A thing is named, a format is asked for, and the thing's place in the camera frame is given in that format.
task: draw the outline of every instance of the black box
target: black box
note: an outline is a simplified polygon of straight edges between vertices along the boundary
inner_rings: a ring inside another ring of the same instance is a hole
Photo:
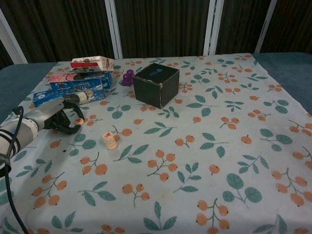
[[[178,69],[152,63],[133,76],[136,99],[162,109],[178,93]]]

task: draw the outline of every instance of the purple object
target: purple object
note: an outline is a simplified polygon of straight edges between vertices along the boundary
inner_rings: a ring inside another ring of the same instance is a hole
[[[123,74],[123,80],[125,81],[131,81],[132,80],[132,77],[130,74],[126,73],[126,74]]]
[[[126,80],[122,80],[122,82],[121,82],[121,84],[123,85],[123,86],[131,86],[132,85],[132,80],[131,81],[126,81]]]
[[[129,69],[129,70],[127,71],[127,74],[131,75],[131,77],[133,76],[134,73],[135,73],[135,72],[134,72],[133,70],[131,70],[131,69]]]
[[[129,71],[132,71],[132,70],[128,70],[127,71],[127,73],[126,74],[123,74],[123,80],[122,80],[122,82],[121,82],[121,84],[123,85],[123,86],[131,86],[132,85],[132,83],[133,83],[133,81],[132,81],[132,76],[133,76],[133,74],[131,75],[131,74],[129,74],[128,72]]]

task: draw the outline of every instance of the snack box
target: snack box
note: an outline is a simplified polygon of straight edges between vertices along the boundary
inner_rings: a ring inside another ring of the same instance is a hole
[[[77,105],[86,104],[105,98],[103,85],[100,79],[90,79],[75,82],[62,82],[61,87],[34,93],[35,107],[55,98],[63,97],[65,100]]]
[[[91,73],[67,73],[55,74],[49,80],[52,89],[58,88],[58,82],[82,81],[89,79],[100,79],[103,89],[110,89],[112,85],[112,76],[110,72],[91,72]]]
[[[103,56],[93,56],[84,58],[74,58],[70,63],[73,72],[100,72],[113,71],[114,64],[112,58]]]

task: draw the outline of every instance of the blue box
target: blue box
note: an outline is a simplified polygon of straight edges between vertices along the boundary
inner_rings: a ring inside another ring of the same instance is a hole
[[[103,85],[100,79],[55,83],[55,89],[34,93],[35,107],[55,98],[63,97],[65,100],[77,105],[86,104],[105,98]]]

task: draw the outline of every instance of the tablecloth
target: tablecloth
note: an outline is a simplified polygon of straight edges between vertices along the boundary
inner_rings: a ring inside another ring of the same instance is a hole
[[[127,69],[151,62],[180,70],[179,93],[162,110],[120,84]],[[312,231],[311,115],[250,54],[114,64],[107,98],[81,106],[79,133],[41,131],[12,159],[14,202],[30,233]],[[35,91],[68,71],[59,62]],[[115,150],[102,142],[107,131]],[[0,207],[2,233],[21,233],[3,179]]]

